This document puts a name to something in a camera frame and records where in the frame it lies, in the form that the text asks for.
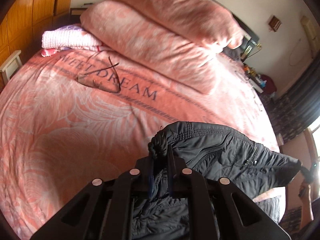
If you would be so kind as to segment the black padded pants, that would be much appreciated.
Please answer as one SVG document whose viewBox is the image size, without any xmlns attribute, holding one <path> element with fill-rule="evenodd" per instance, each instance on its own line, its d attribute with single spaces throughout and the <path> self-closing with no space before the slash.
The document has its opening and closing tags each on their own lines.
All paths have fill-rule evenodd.
<svg viewBox="0 0 320 240">
<path fill-rule="evenodd" d="M 288 185 L 302 166 L 298 159 L 274 152 L 228 126 L 169 124 L 148 144 L 155 163 L 153 190 L 150 199 L 135 202 L 133 239 L 189 238 L 188 202 L 171 198 L 168 191 L 165 162 L 169 148 L 204 178 L 229 178 L 249 198 Z"/>
</svg>

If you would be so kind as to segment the pink floral bed blanket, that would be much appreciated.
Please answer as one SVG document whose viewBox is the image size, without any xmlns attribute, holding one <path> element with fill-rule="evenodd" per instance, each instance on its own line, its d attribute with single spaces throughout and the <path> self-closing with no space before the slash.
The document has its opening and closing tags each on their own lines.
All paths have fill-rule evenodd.
<svg viewBox="0 0 320 240">
<path fill-rule="evenodd" d="M 121 92 L 78 83 L 108 57 Z M 29 239 L 94 178 L 110 180 L 148 153 L 148 142 L 176 121 L 232 127 L 278 150 L 268 115 L 242 65 L 223 54 L 208 95 L 111 51 L 35 54 L 1 93 L 1 212 Z"/>
</svg>

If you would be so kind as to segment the eyeglasses on bed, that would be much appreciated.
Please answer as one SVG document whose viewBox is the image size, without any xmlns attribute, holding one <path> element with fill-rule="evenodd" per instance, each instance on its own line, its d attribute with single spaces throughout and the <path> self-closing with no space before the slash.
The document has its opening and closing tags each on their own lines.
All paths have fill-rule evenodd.
<svg viewBox="0 0 320 240">
<path fill-rule="evenodd" d="M 113 63 L 108 57 L 108 64 L 92 71 L 80 73 L 76 77 L 76 81 L 83 86 L 102 90 L 107 93 L 120 93 L 121 84 L 116 68 L 119 62 Z"/>
</svg>

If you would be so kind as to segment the right bedside table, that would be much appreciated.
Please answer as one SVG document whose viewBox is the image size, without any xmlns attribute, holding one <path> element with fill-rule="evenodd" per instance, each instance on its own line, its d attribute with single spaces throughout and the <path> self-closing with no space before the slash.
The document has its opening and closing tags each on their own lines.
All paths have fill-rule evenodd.
<svg viewBox="0 0 320 240">
<path fill-rule="evenodd" d="M 261 75 L 258 74 L 253 68 L 249 67 L 247 64 L 243 64 L 243 70 L 247 77 L 248 82 L 251 86 L 260 94 L 264 92 L 266 87 L 266 81 L 261 78 Z"/>
</svg>

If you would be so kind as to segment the bedside table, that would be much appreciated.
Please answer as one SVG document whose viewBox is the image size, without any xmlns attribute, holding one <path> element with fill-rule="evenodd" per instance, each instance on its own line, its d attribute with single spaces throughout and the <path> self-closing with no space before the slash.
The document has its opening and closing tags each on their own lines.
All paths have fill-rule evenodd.
<svg viewBox="0 0 320 240">
<path fill-rule="evenodd" d="M 69 11 L 69 22 L 71 24 L 80 23 L 80 16 L 86 11 L 93 3 L 85 3 L 79 7 L 72 7 Z"/>
<path fill-rule="evenodd" d="M 248 82 L 251 86 L 260 94 L 264 92 L 266 87 L 266 81 L 261 78 L 261 75 L 258 74 L 253 68 L 249 67 L 247 64 L 243 64 L 243 70 L 247 77 Z"/>
</svg>

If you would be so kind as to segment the red clothes pile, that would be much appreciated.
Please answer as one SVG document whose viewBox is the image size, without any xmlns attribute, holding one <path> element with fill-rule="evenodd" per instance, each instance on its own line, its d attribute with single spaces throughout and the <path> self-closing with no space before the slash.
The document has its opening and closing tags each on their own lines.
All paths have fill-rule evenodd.
<svg viewBox="0 0 320 240">
<path fill-rule="evenodd" d="M 264 81 L 265 83 L 265 87 L 263 88 L 263 91 L 268 94 L 271 95 L 273 93 L 275 93 L 277 91 L 277 87 L 274 84 L 274 81 L 267 75 L 261 74 L 260 78 Z"/>
</svg>

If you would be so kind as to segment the folded pink quilt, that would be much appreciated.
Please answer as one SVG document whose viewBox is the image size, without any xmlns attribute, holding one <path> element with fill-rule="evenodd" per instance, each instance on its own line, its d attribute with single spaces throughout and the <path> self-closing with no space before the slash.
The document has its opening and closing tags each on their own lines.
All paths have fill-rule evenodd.
<svg viewBox="0 0 320 240">
<path fill-rule="evenodd" d="M 208 94 L 224 48 L 242 44 L 233 15 L 212 0 L 104 0 L 82 27 L 121 55 Z"/>
</svg>

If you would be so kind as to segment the dark patterned curtain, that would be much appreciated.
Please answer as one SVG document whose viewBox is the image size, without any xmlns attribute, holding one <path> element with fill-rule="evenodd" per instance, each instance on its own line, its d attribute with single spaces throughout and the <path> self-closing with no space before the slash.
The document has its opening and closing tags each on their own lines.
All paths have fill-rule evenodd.
<svg viewBox="0 0 320 240">
<path fill-rule="evenodd" d="M 284 142 L 292 140 L 319 117 L 319 54 L 295 84 L 266 109 L 273 130 Z"/>
</svg>

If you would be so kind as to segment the dark bed headboard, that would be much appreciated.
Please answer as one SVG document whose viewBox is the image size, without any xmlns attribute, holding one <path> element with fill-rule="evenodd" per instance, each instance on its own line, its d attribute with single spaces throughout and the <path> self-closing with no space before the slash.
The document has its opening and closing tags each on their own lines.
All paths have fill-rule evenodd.
<svg viewBox="0 0 320 240">
<path fill-rule="evenodd" d="M 242 45 L 240 46 L 240 48 L 242 49 L 242 53 L 247 49 L 248 46 L 251 46 L 251 48 L 253 49 L 254 47 L 257 47 L 259 45 L 259 40 L 260 40 L 259 36 L 251 28 L 249 28 L 247 24 L 245 24 L 242 20 L 240 20 L 240 18 L 238 18 L 238 16 L 236 16 L 233 12 L 231 12 L 227 7 L 225 7 L 218 1 L 216 0 L 212 0 L 212 1 L 221 5 L 223 8 L 227 9 L 232 14 L 233 18 L 236 20 L 236 22 L 242 29 L 244 33 Z"/>
</svg>

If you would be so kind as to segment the white pink folded towel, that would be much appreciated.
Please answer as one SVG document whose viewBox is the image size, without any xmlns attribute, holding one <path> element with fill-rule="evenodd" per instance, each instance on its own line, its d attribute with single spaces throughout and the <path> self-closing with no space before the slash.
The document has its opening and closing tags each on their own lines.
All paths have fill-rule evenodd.
<svg viewBox="0 0 320 240">
<path fill-rule="evenodd" d="M 83 29 L 80 24 L 66 25 L 43 33 L 41 50 L 43 57 L 49 57 L 60 51 L 69 49 L 90 51 L 111 50 L 110 47 Z"/>
</svg>

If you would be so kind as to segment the left bedside table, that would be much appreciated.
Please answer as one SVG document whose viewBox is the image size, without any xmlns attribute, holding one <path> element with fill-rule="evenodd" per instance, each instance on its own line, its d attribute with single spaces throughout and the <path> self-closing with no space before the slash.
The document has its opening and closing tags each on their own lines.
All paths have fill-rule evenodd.
<svg viewBox="0 0 320 240">
<path fill-rule="evenodd" d="M 69 11 L 69 22 L 71 24 L 80 23 L 80 16 L 86 11 L 93 3 L 85 3 L 79 7 L 72 7 Z"/>
</svg>

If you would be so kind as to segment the small white stool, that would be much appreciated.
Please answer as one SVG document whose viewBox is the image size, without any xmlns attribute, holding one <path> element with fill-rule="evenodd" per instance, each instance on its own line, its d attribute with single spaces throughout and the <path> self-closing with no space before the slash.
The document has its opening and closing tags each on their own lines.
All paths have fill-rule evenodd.
<svg viewBox="0 0 320 240">
<path fill-rule="evenodd" d="M 1 77 L 7 85 L 12 76 L 22 67 L 21 50 L 14 51 L 1 65 Z"/>
</svg>

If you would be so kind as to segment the wooden wardrobe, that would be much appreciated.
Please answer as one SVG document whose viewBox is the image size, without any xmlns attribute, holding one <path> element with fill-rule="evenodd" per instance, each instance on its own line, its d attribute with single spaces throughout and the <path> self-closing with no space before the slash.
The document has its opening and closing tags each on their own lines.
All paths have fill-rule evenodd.
<svg viewBox="0 0 320 240">
<path fill-rule="evenodd" d="M 26 63 L 41 49 L 44 31 L 66 25 L 71 0 L 14 0 L 1 20 L 1 63 L 19 50 Z"/>
</svg>

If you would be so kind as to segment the wooden wall lamp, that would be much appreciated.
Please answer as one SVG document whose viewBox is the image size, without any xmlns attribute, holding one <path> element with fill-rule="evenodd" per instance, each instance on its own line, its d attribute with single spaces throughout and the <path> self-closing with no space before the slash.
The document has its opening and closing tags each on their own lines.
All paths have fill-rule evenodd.
<svg viewBox="0 0 320 240">
<path fill-rule="evenodd" d="M 280 21 L 280 19 L 278 19 L 274 15 L 268 20 L 268 26 L 270 28 L 270 31 L 277 32 L 281 24 L 282 22 Z"/>
</svg>

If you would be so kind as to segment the wall air conditioner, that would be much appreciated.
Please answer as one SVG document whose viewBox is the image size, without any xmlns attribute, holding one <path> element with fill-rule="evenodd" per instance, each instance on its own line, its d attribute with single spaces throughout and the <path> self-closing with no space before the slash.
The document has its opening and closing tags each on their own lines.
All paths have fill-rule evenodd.
<svg viewBox="0 0 320 240">
<path fill-rule="evenodd" d="M 319 38 L 315 26 L 313 25 L 311 20 L 306 16 L 302 16 L 300 22 L 308 39 L 308 43 L 311 50 L 311 56 L 312 58 L 314 58 L 319 51 Z"/>
</svg>

